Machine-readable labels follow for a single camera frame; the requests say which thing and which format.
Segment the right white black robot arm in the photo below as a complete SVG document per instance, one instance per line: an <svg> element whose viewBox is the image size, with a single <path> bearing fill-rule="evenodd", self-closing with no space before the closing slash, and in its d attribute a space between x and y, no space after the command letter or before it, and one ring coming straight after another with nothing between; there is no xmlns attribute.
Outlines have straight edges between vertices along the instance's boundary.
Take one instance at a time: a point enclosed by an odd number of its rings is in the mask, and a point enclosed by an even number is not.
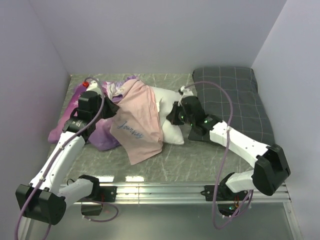
<svg viewBox="0 0 320 240"><path fill-rule="evenodd" d="M217 116L205 113L196 96L174 102L166 118L173 125L189 124L196 134L207 136L210 142L224 146L253 167L251 171L230 173L219 183L217 191L226 200L249 190L272 196L291 174L282 147L253 140Z"/></svg>

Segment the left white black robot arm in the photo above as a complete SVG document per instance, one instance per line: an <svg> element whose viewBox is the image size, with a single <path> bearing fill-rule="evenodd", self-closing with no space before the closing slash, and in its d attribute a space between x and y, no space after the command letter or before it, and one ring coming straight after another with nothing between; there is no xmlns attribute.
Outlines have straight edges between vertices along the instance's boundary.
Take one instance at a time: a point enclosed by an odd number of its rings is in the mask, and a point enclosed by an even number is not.
<svg viewBox="0 0 320 240"><path fill-rule="evenodd" d="M81 199L101 198L97 177L81 175L75 182L61 184L77 155L101 119L116 115L119 107L105 93L88 90L81 93L78 106L65 122L56 147L40 172L29 184L20 184L15 195L21 215L49 225L58 224L68 207Z"/></svg>

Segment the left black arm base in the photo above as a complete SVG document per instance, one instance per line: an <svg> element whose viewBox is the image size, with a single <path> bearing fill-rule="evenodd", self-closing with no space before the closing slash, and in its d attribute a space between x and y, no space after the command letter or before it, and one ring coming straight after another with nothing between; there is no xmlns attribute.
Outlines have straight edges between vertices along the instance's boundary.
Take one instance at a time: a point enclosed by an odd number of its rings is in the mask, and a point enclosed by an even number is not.
<svg viewBox="0 0 320 240"><path fill-rule="evenodd" d="M84 219L96 223L106 223L114 220L119 214L119 208L114 205L117 195L117 186L103 186L99 188L97 195L84 197L78 203L81 204L80 211ZM114 210L113 216L108 219L94 219L106 210Z"/></svg>

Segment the dark grey checked pillow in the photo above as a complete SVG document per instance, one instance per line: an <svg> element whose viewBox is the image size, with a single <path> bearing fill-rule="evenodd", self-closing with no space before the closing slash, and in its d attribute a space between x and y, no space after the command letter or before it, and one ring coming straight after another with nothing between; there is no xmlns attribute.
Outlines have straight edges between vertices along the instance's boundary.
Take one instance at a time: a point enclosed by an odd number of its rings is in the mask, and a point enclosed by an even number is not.
<svg viewBox="0 0 320 240"><path fill-rule="evenodd" d="M272 145L274 132L253 69L206 66L192 73L197 97L207 114L215 115L251 139Z"/></svg>

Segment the aluminium mounting rail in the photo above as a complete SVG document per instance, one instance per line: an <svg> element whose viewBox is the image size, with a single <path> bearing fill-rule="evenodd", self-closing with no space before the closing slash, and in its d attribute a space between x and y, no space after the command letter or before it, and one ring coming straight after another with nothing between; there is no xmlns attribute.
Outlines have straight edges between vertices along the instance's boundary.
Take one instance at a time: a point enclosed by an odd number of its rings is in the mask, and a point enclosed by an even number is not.
<svg viewBox="0 0 320 240"><path fill-rule="evenodd" d="M21 222L22 240L297 240L287 188L272 197L255 192L249 209L221 230L212 223L212 203L203 183L124 183L117 186L119 215L106 207L99 222L81 216L77 202L51 229L38 221Z"/></svg>

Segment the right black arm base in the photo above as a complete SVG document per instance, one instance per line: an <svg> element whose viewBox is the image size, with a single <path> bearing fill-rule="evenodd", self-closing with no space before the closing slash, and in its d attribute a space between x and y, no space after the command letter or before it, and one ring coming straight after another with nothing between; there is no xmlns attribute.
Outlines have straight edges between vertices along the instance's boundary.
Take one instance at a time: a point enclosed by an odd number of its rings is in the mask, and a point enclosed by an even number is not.
<svg viewBox="0 0 320 240"><path fill-rule="evenodd" d="M214 197L215 185L205 185L204 190L200 192L205 197L207 202L212 202ZM234 193L226 187L218 187L216 193L216 206L218 213L222 217L231 217L232 214L239 208L242 200L245 199L248 191L240 191Z"/></svg>

